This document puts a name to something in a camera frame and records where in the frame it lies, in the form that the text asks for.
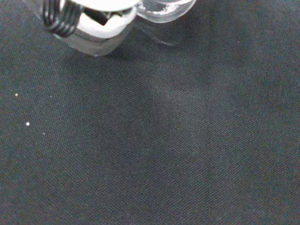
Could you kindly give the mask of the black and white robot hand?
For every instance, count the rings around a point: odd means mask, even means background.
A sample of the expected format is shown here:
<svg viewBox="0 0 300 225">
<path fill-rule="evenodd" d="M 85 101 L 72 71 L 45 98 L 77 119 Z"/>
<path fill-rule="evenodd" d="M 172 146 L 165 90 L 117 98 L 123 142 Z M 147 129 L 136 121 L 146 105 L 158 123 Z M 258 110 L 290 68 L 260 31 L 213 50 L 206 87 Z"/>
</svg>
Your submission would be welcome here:
<svg viewBox="0 0 300 225">
<path fill-rule="evenodd" d="M 85 54 L 111 53 L 126 37 L 137 15 L 136 0 L 44 0 L 45 29 Z"/>
</svg>

